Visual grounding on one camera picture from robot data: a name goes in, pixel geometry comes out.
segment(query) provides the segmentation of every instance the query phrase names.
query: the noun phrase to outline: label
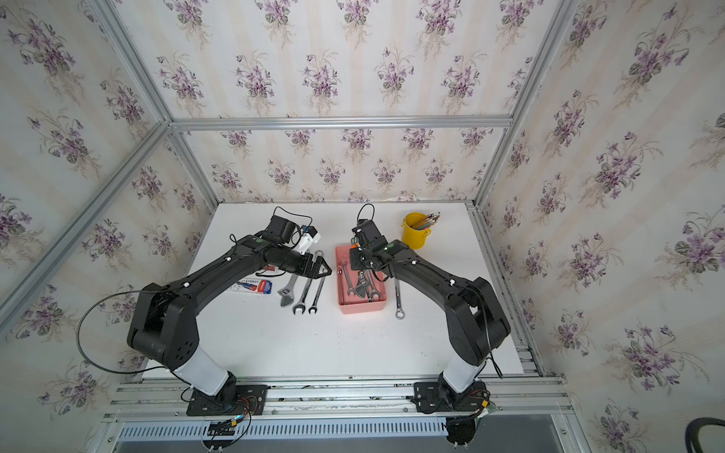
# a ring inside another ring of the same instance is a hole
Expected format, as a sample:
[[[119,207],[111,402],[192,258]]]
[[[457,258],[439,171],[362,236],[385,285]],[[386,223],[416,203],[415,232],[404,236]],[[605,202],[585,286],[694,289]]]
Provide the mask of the label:
[[[229,289],[242,293],[269,294],[272,292],[272,282],[258,278],[242,278]]]

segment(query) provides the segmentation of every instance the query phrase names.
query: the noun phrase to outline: floral wallpaper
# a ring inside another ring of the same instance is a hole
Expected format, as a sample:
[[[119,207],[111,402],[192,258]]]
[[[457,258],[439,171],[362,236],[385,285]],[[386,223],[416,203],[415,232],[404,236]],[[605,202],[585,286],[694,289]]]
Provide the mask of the floral wallpaper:
[[[476,194],[501,133],[229,130],[186,140],[226,202],[465,200]]]
[[[154,121],[86,0],[0,3],[0,302],[53,244]],[[185,273],[210,213],[160,147],[36,300],[0,338],[0,449],[85,451],[120,378],[75,348],[80,316],[103,296]],[[143,364],[125,346],[135,297],[87,319],[92,358]],[[29,431],[43,425],[45,436]]]
[[[555,0],[115,3],[179,118],[512,112],[557,6]],[[576,43],[603,25],[606,8],[581,14]]]
[[[725,417],[724,11],[581,2],[483,206],[595,452],[681,452]]]
[[[0,300],[151,117],[83,1],[0,4]]]
[[[135,376],[112,375],[85,362],[75,346],[78,320],[102,297],[185,275],[211,218],[201,200],[173,150],[159,147],[38,300],[0,338],[5,407],[25,414],[6,420],[0,445],[8,449],[64,445],[85,451],[110,389]],[[11,215],[15,210],[7,205],[13,203],[4,201],[4,210]],[[120,371],[145,366],[144,357],[125,343],[135,307],[135,294],[116,296],[86,318],[80,338],[91,359]],[[29,436],[24,428],[29,420],[45,420],[49,436]]]

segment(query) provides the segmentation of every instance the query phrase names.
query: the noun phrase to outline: yellow bucket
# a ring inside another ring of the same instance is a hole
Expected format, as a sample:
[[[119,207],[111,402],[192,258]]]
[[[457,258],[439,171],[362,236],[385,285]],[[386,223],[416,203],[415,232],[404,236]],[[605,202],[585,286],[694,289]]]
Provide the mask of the yellow bucket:
[[[426,237],[431,234],[431,229],[427,230],[413,230],[411,227],[416,223],[426,218],[425,214],[420,212],[411,212],[405,216],[403,222],[403,239],[402,241],[407,244],[411,249],[419,249],[426,245]]]

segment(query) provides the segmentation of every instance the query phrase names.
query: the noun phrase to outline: black mounting plate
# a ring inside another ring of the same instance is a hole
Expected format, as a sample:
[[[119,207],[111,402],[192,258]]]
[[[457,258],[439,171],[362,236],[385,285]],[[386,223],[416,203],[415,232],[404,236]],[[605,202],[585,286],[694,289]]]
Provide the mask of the black mounting plate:
[[[237,386],[236,400],[240,403],[236,405],[234,410],[229,412],[221,411],[216,405],[209,402],[209,397],[198,390],[194,389],[191,394],[191,402],[186,408],[186,415],[189,417],[199,417],[200,415],[240,415],[244,414],[247,406],[242,398],[247,398],[250,409],[254,408],[252,415],[261,415],[267,399],[267,386]]]
[[[413,384],[415,390],[415,396],[413,401],[415,402],[415,408],[418,412],[432,413],[432,412],[473,412],[481,407],[484,395],[488,395],[486,390],[486,384],[483,381],[474,381],[470,387],[468,387],[460,400],[454,404],[454,407],[450,407],[448,404],[441,404],[441,407],[436,411],[436,407],[441,403],[441,394],[438,391],[438,381],[425,381],[416,382]]]

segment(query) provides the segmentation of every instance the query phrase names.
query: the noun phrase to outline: black cable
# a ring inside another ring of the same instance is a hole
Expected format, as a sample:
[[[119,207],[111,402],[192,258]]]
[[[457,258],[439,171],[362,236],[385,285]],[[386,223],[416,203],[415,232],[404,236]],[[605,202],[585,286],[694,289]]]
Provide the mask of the black cable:
[[[360,213],[363,212],[363,209],[365,209],[366,206],[372,206],[373,207],[373,216],[370,217],[370,220],[375,218],[375,206],[372,203],[365,203],[361,208],[360,211],[357,211],[357,223],[360,223]]]
[[[284,209],[282,206],[276,206],[274,208],[274,211],[272,211],[272,215],[275,215],[275,213],[277,212],[277,209],[282,209],[284,212],[286,212],[289,215],[296,215],[297,217],[306,217],[306,218],[310,219],[310,223],[308,225],[312,225],[312,218],[309,215],[295,214],[294,212],[290,212],[287,209]]]
[[[190,402],[191,402],[191,400],[190,400],[190,399],[184,399],[184,398],[183,398],[183,395],[184,395],[184,394],[185,394],[185,393],[186,393],[187,391],[189,391],[189,390],[192,390],[192,388],[193,388],[193,387],[186,387],[186,388],[185,388],[184,390],[182,390],[182,391],[181,391],[181,395],[179,396],[179,398],[181,398],[181,401],[183,401],[183,402],[185,402],[185,403],[190,403]]]
[[[695,418],[684,430],[684,445],[687,453],[705,453],[700,445],[700,429],[709,426],[725,426],[725,420],[713,417]]]
[[[98,365],[93,360],[88,358],[86,353],[83,351],[83,348],[80,347],[80,327],[83,325],[83,321],[86,319],[86,317],[93,311],[94,308],[98,307],[100,304],[105,302],[108,299],[111,299],[112,297],[116,296],[122,296],[124,294],[132,294],[132,293],[149,293],[149,294],[155,294],[155,293],[165,293],[168,291],[175,291],[170,289],[164,289],[161,291],[144,291],[143,289],[134,289],[132,291],[121,291],[120,293],[111,294],[110,296],[106,296],[103,299],[99,300],[95,304],[91,305],[91,308],[88,309],[88,311],[80,318],[80,321],[78,321],[78,327],[75,329],[75,345],[78,347],[78,352],[80,352],[80,355],[83,356],[83,359],[93,365],[94,367],[98,368],[99,370],[103,370],[106,373],[113,373],[113,374],[122,374],[122,375],[132,375],[137,373],[143,373],[145,371],[150,370],[156,370],[157,368],[166,368],[164,366],[158,366],[158,367],[151,367],[147,368],[145,370],[138,370],[138,371],[116,371],[116,370],[110,370],[109,368],[102,367],[101,365]]]

